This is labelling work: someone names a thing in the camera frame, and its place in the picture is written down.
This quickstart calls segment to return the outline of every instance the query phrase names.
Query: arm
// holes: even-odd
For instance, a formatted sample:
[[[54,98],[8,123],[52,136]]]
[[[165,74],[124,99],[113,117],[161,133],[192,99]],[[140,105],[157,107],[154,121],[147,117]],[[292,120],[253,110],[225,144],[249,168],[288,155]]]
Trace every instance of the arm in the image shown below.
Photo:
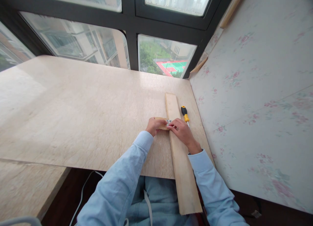
[[[78,225],[124,224],[142,166],[161,124],[166,121],[151,118],[147,129],[139,133],[132,146],[110,167],[78,214]]]
[[[214,168],[207,153],[194,139],[188,125],[181,119],[175,119],[167,128],[188,147],[188,158],[210,225],[247,225],[244,218],[238,214],[239,206],[234,201],[234,195]]]

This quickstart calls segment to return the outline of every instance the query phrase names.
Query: tennis court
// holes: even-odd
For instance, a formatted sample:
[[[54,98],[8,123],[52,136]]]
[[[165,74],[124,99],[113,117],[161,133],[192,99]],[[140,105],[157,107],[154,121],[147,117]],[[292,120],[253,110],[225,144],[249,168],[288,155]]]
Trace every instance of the tennis court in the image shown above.
[[[167,76],[173,77],[171,73],[176,72],[176,71],[183,72],[187,62],[186,61],[173,61],[173,62],[167,61],[167,62],[157,62],[156,64],[160,67],[160,69]]]

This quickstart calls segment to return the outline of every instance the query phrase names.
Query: metal bracket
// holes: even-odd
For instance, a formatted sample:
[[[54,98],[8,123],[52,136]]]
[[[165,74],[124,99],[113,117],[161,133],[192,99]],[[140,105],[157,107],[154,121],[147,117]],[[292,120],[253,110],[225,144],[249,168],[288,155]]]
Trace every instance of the metal bracket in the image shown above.
[[[166,120],[167,121],[167,125],[166,126],[169,126],[169,124],[172,122],[172,120]]]

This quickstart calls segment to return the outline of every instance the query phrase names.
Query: hand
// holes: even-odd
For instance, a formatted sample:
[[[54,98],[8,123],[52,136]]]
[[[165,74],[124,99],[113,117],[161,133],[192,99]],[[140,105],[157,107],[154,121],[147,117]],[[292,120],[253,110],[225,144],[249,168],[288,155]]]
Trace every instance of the hand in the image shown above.
[[[181,140],[181,142],[187,146],[190,154],[202,152],[199,142],[194,139],[187,123],[181,119],[174,119],[169,126],[167,126],[167,128],[170,129]]]
[[[150,133],[153,137],[155,137],[155,135],[157,134],[157,129],[162,124],[167,124],[167,122],[165,120],[156,120],[155,117],[149,118],[146,131]]]

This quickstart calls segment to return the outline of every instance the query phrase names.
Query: shirt cuff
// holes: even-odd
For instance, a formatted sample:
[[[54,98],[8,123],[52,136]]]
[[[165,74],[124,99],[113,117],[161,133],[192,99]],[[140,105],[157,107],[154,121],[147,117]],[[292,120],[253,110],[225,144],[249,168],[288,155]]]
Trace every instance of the shirt cuff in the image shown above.
[[[147,131],[142,131],[138,134],[133,144],[139,145],[140,147],[144,148],[147,152],[149,152],[152,142],[153,136]]]
[[[191,163],[192,169],[195,172],[211,170],[212,168],[214,168],[211,159],[204,149],[202,149],[202,152],[194,155],[190,155],[189,153],[188,158]]]

